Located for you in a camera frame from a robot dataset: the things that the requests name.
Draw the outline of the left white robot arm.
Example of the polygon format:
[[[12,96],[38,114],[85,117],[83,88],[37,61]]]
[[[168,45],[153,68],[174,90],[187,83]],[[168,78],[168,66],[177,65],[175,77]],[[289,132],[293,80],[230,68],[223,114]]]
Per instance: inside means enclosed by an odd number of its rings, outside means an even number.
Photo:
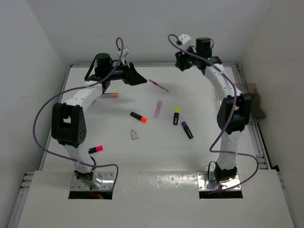
[[[75,175],[79,179],[92,177],[96,165],[85,146],[85,112],[105,93],[113,80],[122,80],[130,86],[147,83],[147,80],[136,71],[133,63],[122,63],[119,60],[112,60],[107,53],[99,53],[85,76],[84,88],[64,103],[53,105],[51,136],[74,160]]]

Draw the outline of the red gel pen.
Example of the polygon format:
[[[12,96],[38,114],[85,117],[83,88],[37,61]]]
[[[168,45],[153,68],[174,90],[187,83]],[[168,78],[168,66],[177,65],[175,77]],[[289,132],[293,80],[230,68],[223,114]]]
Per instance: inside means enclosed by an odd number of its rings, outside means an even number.
[[[157,87],[161,88],[162,90],[169,92],[169,90],[167,88],[161,86],[160,84],[156,83],[155,81],[153,81],[151,79],[149,79],[148,81],[151,82],[152,84],[156,85]]]

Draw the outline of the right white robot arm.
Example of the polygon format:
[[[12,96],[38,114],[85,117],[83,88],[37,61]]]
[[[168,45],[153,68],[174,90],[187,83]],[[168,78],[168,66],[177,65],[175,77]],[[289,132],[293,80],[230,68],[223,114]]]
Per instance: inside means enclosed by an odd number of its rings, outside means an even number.
[[[185,71],[196,66],[213,85],[221,105],[217,114],[217,124],[221,129],[218,140],[220,151],[215,162],[214,177],[217,183],[236,177],[236,156],[240,134],[249,123],[252,98],[242,93],[226,74],[222,61],[212,55],[214,42],[210,38],[197,38],[191,45],[186,34],[178,37],[179,51],[175,54],[175,66]]]

